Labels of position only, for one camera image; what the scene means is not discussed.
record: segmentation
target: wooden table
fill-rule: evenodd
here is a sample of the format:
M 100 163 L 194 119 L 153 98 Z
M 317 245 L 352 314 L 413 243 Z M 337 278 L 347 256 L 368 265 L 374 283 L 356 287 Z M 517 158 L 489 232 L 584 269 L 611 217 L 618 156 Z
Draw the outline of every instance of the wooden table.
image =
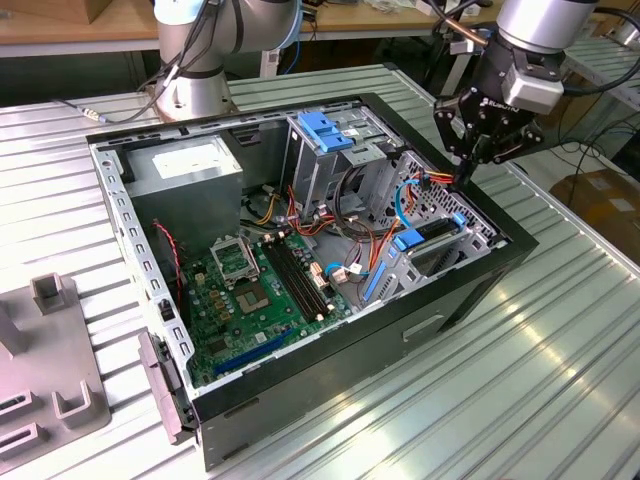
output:
M 502 0 L 466 22 L 495 20 Z M 385 14 L 360 3 L 323 5 L 318 10 L 316 40 L 388 38 L 428 34 L 436 22 L 415 9 Z M 303 23 L 301 40 L 313 29 Z M 156 21 L 148 0 L 113 0 L 90 25 L 13 13 L 0 19 L 0 57 L 98 53 L 158 48 Z
M 496 0 L 493 7 L 483 8 L 477 17 L 464 17 L 462 23 L 471 24 L 495 21 L 503 0 Z M 413 8 L 403 8 L 396 13 L 382 13 L 365 3 L 356 5 L 324 4 L 318 8 L 317 40 L 342 40 L 350 38 L 389 38 L 426 35 L 438 17 L 428 16 Z M 309 22 L 302 26 L 302 40 L 313 34 Z

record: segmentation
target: motherboard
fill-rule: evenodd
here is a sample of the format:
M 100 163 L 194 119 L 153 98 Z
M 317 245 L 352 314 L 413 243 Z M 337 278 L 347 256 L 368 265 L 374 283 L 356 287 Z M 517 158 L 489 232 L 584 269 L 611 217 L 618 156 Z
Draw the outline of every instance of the motherboard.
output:
M 214 245 L 212 255 L 183 267 L 195 387 L 351 315 L 344 298 L 322 285 L 313 267 L 311 251 L 297 233 L 252 244 L 228 239 Z

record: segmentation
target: ram slot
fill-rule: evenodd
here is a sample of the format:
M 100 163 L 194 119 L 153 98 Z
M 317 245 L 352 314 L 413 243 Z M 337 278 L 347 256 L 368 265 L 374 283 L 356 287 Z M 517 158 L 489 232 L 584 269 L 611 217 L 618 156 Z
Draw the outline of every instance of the ram slot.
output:
M 324 299 L 286 245 L 283 243 L 267 245 L 263 251 L 308 322 L 317 321 L 318 314 L 329 313 Z

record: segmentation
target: green circuit board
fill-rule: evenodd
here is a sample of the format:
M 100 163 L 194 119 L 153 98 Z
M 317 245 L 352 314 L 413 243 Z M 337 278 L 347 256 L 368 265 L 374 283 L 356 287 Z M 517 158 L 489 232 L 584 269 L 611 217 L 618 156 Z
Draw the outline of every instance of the green circuit board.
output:
M 301 271 L 312 278 L 309 264 L 313 262 L 311 252 L 297 234 L 284 240 L 286 247 L 295 255 Z M 250 352 L 255 361 L 299 341 L 351 314 L 344 298 L 334 293 L 328 296 L 324 290 L 314 288 L 320 293 L 326 304 L 333 306 L 321 321 L 305 319 L 294 297 L 287 291 L 285 283 L 279 278 L 270 264 L 260 243 L 250 246 L 255 257 L 260 276 L 256 281 L 240 280 L 234 286 L 227 287 L 213 256 L 201 258 L 183 266 L 188 281 L 190 301 L 187 330 L 195 347 L 195 353 L 188 366 L 195 387 L 211 383 L 224 373 L 229 362 L 238 361 L 242 355 Z M 240 258 L 232 255 L 233 264 L 242 264 Z M 203 274 L 204 281 L 196 275 Z M 264 354 L 256 353 L 260 347 Z M 246 363 L 241 362 L 233 371 Z

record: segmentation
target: blue cable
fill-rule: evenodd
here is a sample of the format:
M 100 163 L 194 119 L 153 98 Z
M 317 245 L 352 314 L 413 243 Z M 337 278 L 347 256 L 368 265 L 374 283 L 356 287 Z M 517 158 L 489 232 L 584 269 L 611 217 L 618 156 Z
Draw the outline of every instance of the blue cable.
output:
M 283 75 L 288 74 L 291 71 L 291 69 L 296 66 L 296 63 L 298 63 L 299 56 L 300 56 L 300 40 L 296 42 L 296 56 L 293 57 L 293 62 L 291 62 L 291 65 L 289 65 L 289 68 L 285 70 Z
M 417 179 L 409 179 L 398 187 L 396 190 L 396 215 L 405 227 L 411 227 L 411 223 L 407 217 L 404 216 L 404 213 L 402 213 L 402 209 L 400 208 L 400 194 L 402 193 L 402 189 L 407 185 L 420 185 L 420 181 Z
M 330 263 L 327 268 L 324 269 L 324 274 L 328 277 L 331 270 L 334 268 L 342 268 L 342 264 L 338 262 Z

